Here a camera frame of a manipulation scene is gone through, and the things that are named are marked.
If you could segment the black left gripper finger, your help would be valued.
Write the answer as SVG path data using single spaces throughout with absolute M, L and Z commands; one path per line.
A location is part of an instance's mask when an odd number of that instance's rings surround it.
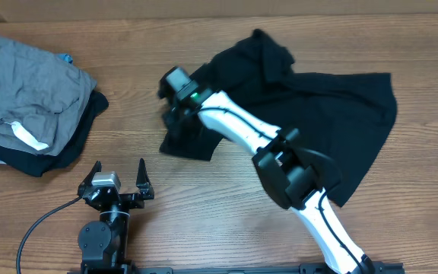
M 79 185 L 79 189 L 88 187 L 91 185 L 92 179 L 94 178 L 94 175 L 98 172 L 101 172 L 102 170 L 102 164 L 100 161 L 96 161 L 93 167 L 91 168 L 89 174 L 82 180 L 81 184 Z
M 141 158 L 138 162 L 138 173 L 136 177 L 136 186 L 140 190 L 149 190 L 151 188 L 151 182 L 148 177 L 146 165 L 144 159 Z

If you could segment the black folded garment in stack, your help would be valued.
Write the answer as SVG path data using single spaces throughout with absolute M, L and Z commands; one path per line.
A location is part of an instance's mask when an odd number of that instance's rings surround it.
M 33 177 L 41 177 L 47 171 L 66 168 L 79 158 L 84 150 L 93 121 L 108 106 L 109 102 L 103 94 L 98 91 L 92 91 L 75 133 L 56 156 L 33 155 L 0 146 L 0 160 Z

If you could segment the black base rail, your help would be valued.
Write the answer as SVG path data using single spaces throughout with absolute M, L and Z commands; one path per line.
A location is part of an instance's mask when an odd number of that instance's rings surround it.
M 123 269 L 85 270 L 78 273 L 135 273 L 135 274 L 328 274 L 334 273 L 324 263 L 301 263 L 299 266 L 271 266 L 271 267 L 237 267 L 237 268 L 201 268 L 201 269 L 173 269 L 134 268 L 131 271 Z

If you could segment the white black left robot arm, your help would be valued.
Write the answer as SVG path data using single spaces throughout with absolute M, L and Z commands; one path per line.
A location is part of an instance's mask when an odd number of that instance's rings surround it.
M 121 193 L 116 172 L 103 172 L 95 163 L 78 187 L 78 195 L 99 213 L 97 221 L 87 223 L 79 232 L 82 273 L 137 273 L 132 260 L 126 258 L 129 218 L 132 209 L 143 209 L 154 198 L 154 189 L 143 159 L 138 163 L 135 193 Z

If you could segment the grey folded shirt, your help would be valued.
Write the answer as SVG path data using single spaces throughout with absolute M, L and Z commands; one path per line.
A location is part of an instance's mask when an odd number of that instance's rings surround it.
M 58 155 L 96 85 L 56 54 L 0 37 L 0 146 Z

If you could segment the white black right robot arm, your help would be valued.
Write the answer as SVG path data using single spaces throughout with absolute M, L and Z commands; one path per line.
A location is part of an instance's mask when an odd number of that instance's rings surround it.
M 335 273 L 374 273 L 372 260 L 349 237 L 327 195 L 341 182 L 335 161 L 304 148 L 295 128 L 268 124 L 235 104 L 225 92 L 213 92 L 189 83 L 181 89 L 160 88 L 167 99 L 169 126 L 198 117 L 252 155 L 256 173 L 268 196 L 294 212 L 318 244 L 325 264 Z

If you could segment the black t-shirt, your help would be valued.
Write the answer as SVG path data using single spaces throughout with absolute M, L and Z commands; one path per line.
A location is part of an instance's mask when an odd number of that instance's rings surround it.
M 223 91 L 256 118 L 282 129 L 295 128 L 300 144 L 332 158 L 341 182 L 327 198 L 344 205 L 367 174 L 397 115 L 388 73 L 330 75 L 296 73 L 293 56 L 262 30 L 218 53 L 192 74 L 195 86 Z M 208 161 L 220 133 L 194 120 L 169 132 L 160 150 Z

